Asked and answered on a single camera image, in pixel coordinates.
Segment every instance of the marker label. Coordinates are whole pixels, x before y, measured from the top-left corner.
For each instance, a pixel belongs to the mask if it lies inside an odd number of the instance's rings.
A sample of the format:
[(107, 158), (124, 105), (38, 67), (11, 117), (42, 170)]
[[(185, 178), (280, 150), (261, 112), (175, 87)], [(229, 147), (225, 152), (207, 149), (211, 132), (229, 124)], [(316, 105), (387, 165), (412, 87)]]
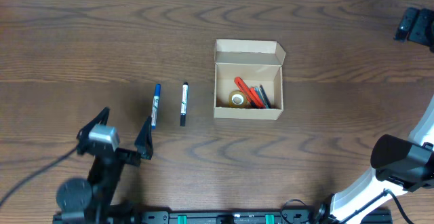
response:
[(182, 101), (181, 101), (181, 114), (185, 115), (187, 113), (187, 94), (189, 91), (188, 85), (182, 85)]
[(154, 96), (154, 101), (152, 104), (152, 114), (151, 114), (152, 117), (151, 125), (154, 127), (157, 125), (158, 100), (159, 97)]

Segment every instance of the blue marker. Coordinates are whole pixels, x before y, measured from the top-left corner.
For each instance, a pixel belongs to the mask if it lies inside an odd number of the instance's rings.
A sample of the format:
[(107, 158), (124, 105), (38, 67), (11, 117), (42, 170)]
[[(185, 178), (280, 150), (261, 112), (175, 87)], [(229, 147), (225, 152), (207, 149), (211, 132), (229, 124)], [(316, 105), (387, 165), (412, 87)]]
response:
[(158, 113), (158, 102), (160, 100), (160, 90), (161, 90), (161, 85), (160, 84), (155, 85), (154, 101), (152, 104), (152, 115), (151, 115), (152, 117), (151, 125), (153, 130), (157, 126), (157, 113)]

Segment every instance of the black pen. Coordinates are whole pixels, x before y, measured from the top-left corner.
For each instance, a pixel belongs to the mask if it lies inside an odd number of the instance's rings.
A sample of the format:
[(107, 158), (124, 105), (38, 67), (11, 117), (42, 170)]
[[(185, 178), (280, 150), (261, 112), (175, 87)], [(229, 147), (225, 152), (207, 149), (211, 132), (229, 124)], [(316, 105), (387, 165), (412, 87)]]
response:
[(182, 85), (181, 126), (185, 126), (185, 117), (187, 115), (188, 98), (189, 98), (189, 84), (185, 82), (184, 85)]

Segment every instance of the box lid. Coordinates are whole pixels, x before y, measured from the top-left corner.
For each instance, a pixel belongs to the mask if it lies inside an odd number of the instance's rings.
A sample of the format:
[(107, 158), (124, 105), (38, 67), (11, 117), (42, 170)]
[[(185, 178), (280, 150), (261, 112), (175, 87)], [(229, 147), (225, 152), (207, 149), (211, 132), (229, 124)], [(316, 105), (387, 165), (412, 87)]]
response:
[(217, 39), (216, 63), (283, 65), (285, 51), (276, 41)]

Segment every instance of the wood grain surface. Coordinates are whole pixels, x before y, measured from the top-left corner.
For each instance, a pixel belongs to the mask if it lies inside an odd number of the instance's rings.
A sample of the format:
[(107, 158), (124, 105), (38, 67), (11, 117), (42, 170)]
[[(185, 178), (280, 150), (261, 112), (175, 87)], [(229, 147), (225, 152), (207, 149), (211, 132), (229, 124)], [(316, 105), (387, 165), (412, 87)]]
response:
[[(393, 36), (407, 7), (433, 3), (0, 0), (0, 193), (73, 148), (105, 106), (121, 146), (133, 149), (160, 83), (154, 157), (126, 167), (114, 202), (172, 210), (317, 204), (366, 170), (381, 135), (406, 138), (425, 112), (434, 56)], [(286, 50), (277, 121), (213, 119), (218, 38), (275, 40)], [(86, 177), (92, 160), (74, 155), (36, 178), (0, 210), (0, 223), (51, 223), (57, 187)], [(399, 199), (415, 223), (432, 223), (433, 195)]]

